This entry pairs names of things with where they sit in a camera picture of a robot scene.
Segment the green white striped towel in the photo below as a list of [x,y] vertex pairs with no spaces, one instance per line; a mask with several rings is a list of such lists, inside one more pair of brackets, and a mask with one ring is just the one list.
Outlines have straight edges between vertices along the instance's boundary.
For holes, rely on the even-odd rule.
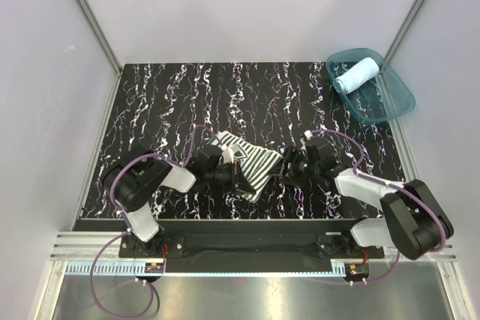
[[269,172],[283,159],[277,151],[252,145],[226,130],[210,138],[208,144],[222,150],[223,163],[231,163],[234,160],[240,162],[241,173],[255,190],[253,194],[247,193],[240,197],[251,203],[257,202],[271,178]]

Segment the light blue towel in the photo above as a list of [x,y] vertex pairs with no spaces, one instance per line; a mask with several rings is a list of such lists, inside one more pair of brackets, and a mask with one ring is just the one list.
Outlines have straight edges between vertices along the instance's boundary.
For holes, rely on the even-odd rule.
[[380,67],[372,58],[363,58],[334,80],[334,88],[340,93],[350,94],[374,78],[379,72]]

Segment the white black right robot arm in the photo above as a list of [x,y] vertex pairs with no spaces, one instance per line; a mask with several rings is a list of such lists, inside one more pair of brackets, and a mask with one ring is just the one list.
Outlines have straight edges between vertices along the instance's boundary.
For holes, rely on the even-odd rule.
[[341,238],[340,248],[349,257],[360,256],[367,247],[394,247],[416,260],[441,249],[454,234],[451,221],[425,182],[401,183],[367,175],[343,164],[327,141],[288,147],[270,173],[283,184],[316,184],[381,210],[382,217],[357,222]]

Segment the teal transparent plastic bin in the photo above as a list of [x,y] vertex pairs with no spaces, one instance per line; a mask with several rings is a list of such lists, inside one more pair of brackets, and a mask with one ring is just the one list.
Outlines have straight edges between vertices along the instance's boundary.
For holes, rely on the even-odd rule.
[[392,66],[376,51],[355,48],[330,55],[325,63],[329,79],[347,72],[363,58],[372,58],[379,65],[379,73],[350,94],[335,91],[350,114],[361,124],[381,124],[411,112],[416,100]]

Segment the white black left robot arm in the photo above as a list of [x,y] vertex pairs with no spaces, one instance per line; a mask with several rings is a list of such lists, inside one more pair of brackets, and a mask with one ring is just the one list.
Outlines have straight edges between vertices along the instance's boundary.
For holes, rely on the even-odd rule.
[[136,248],[147,257],[156,256],[162,247],[160,226],[154,219],[149,201],[159,187],[179,193],[199,191],[206,186],[225,193],[254,195],[241,168],[246,153],[225,145],[207,145],[179,166],[162,155],[135,147],[111,165],[100,179],[110,200],[136,236]]

